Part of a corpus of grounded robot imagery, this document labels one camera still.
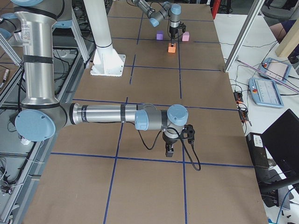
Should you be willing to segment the orange foam cube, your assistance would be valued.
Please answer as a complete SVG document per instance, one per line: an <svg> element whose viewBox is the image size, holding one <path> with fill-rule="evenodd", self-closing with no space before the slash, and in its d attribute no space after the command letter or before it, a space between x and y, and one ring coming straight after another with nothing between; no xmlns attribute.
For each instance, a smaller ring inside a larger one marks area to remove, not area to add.
<svg viewBox="0 0 299 224"><path fill-rule="evenodd" d="M176 43L168 44L168 53L176 53Z"/></svg>

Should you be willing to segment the near blue teach pendant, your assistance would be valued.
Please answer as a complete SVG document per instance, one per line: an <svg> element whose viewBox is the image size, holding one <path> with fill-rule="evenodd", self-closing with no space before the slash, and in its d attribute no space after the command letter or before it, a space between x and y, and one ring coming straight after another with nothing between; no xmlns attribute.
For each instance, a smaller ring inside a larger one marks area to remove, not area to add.
<svg viewBox="0 0 299 224"><path fill-rule="evenodd" d="M264 78L250 78L248 85L251 97L257 105L274 108L284 107L275 81Z"/></svg>

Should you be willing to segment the blue teach pendant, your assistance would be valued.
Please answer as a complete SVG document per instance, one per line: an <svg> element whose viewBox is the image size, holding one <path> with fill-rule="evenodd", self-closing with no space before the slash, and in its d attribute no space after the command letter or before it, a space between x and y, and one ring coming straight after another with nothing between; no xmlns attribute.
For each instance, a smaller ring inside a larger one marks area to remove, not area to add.
<svg viewBox="0 0 299 224"><path fill-rule="evenodd" d="M259 65L258 69L268 76L285 83L291 71L291 65L268 57Z"/></svg>
<svg viewBox="0 0 299 224"><path fill-rule="evenodd" d="M275 81L264 78L250 78L248 85L251 97L257 105L274 108L284 107Z"/></svg>

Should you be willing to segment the far blue teach pendant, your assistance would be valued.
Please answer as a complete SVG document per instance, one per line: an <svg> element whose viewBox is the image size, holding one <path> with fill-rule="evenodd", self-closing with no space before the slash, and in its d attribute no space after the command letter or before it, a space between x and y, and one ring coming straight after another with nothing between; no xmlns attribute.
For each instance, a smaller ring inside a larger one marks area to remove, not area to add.
<svg viewBox="0 0 299 224"><path fill-rule="evenodd" d="M291 71L291 65L268 57L259 65L258 69L268 76L285 83Z"/></svg>

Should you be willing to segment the brown paper table cover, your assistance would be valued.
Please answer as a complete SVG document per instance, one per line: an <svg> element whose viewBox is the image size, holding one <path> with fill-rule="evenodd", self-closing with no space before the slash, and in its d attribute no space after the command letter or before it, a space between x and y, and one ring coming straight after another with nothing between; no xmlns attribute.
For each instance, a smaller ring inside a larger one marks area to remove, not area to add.
<svg viewBox="0 0 299 224"><path fill-rule="evenodd" d="M61 130L25 224L265 224L208 6L183 4L191 34L168 53L140 9L108 15L121 77L86 70L80 105L125 105L125 123Z"/></svg>

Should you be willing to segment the pink foam cube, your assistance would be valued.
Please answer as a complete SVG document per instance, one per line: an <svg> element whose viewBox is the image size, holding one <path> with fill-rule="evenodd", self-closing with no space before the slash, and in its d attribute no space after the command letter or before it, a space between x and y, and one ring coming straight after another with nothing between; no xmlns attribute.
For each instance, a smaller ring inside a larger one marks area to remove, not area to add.
<svg viewBox="0 0 299 224"><path fill-rule="evenodd" d="M183 42L188 42L189 39L190 39L190 33L189 32L183 33L183 35L182 35L182 41Z"/></svg>

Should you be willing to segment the purple foam cube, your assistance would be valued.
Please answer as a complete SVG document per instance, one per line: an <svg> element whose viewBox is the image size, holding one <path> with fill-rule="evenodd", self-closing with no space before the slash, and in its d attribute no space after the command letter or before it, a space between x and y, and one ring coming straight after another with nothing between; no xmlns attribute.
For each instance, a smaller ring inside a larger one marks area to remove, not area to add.
<svg viewBox="0 0 299 224"><path fill-rule="evenodd" d="M156 33L156 40L163 40L164 39L164 32L162 30L158 30Z"/></svg>

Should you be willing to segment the black box with label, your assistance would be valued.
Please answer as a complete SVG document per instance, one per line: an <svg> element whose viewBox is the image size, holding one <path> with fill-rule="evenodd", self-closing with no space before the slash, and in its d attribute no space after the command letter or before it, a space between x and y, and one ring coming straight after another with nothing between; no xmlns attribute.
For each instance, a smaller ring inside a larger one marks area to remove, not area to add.
<svg viewBox="0 0 299 224"><path fill-rule="evenodd" d="M249 133L246 136L251 161L256 168L268 169L268 158L263 145L261 134Z"/></svg>

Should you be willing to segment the aluminium frame post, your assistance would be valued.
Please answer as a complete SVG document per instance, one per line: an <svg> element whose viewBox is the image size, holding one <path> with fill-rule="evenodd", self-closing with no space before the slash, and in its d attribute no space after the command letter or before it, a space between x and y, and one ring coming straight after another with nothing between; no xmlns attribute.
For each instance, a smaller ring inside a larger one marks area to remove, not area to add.
<svg viewBox="0 0 299 224"><path fill-rule="evenodd" d="M253 5L249 11L249 14L247 15L245 22L241 28L241 31L239 32L239 35L234 43L234 46L228 56L228 59L225 63L225 67L224 67L224 72L228 72L232 63L235 61L235 59L237 58L237 54L241 48L241 46L243 45L243 42L255 20L255 18L257 17L258 13L260 12L260 9L262 8L264 4L264 0L255 0L253 2Z"/></svg>

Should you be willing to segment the white pedestal column base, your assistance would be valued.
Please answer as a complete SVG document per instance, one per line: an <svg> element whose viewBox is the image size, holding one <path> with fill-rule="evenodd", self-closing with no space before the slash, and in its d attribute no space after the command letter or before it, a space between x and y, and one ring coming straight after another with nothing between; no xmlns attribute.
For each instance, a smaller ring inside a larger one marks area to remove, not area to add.
<svg viewBox="0 0 299 224"><path fill-rule="evenodd" d="M113 47L104 1L85 0L84 5L96 45L91 75L122 76L126 56Z"/></svg>

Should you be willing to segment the black laptop monitor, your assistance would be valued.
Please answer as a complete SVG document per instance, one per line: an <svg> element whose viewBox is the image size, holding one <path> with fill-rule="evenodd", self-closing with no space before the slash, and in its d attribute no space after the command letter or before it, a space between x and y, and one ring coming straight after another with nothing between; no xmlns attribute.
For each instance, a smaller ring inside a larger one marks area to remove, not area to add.
<svg viewBox="0 0 299 224"><path fill-rule="evenodd" d="M287 109L261 135L262 142L286 178L271 184L261 183L260 192L267 193L289 185L299 185L299 118Z"/></svg>

